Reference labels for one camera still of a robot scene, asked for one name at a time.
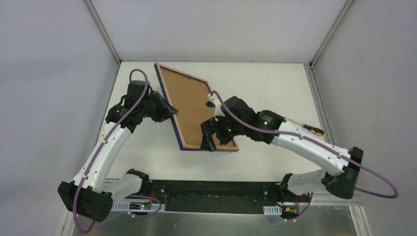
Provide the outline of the wooden picture frame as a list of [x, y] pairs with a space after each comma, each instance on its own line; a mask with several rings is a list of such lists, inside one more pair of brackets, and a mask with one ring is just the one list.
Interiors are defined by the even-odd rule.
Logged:
[[155, 63], [154, 68], [164, 98], [179, 111], [171, 117], [171, 122], [180, 150], [201, 151], [200, 124], [213, 116], [213, 111], [206, 106], [212, 91], [209, 83], [160, 63]]

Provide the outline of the yellow black screwdriver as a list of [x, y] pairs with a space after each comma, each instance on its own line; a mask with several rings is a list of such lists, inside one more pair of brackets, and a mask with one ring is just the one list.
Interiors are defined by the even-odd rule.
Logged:
[[324, 134], [325, 134], [325, 132], [320, 128], [317, 128], [317, 127], [314, 127], [314, 126], [311, 126], [311, 125], [308, 125], [308, 124], [305, 124], [305, 123], [299, 123], [299, 122], [297, 122], [293, 119], [290, 119], [290, 118], [285, 118], [285, 119], [300, 125], [302, 128], [304, 128], [306, 130], [309, 130], [310, 132], [314, 133], [317, 136], [324, 136]]

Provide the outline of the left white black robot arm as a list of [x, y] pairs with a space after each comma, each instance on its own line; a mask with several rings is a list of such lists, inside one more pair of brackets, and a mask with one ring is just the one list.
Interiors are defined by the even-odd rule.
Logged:
[[178, 110], [145, 81], [129, 83], [127, 93], [107, 113], [96, 146], [81, 170], [71, 182], [63, 181], [58, 193], [65, 207], [74, 216], [84, 216], [95, 222], [104, 221], [113, 204], [135, 195], [144, 199], [149, 195], [149, 176], [130, 169], [120, 179], [106, 183], [116, 157], [136, 127], [145, 118], [162, 123]]

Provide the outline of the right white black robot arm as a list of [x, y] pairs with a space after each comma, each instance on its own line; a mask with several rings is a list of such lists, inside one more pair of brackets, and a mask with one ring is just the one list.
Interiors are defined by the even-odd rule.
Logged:
[[202, 150], [216, 151], [215, 138], [221, 145], [226, 145], [236, 136], [246, 136], [292, 151], [320, 167], [304, 174], [284, 175], [278, 188], [281, 199], [290, 202], [314, 191], [327, 191], [342, 199], [353, 197], [360, 169], [352, 162], [361, 162], [361, 149], [333, 146], [305, 133], [272, 111], [255, 112], [236, 96], [222, 104], [212, 93], [208, 95], [206, 106], [214, 110], [214, 116], [200, 124]]

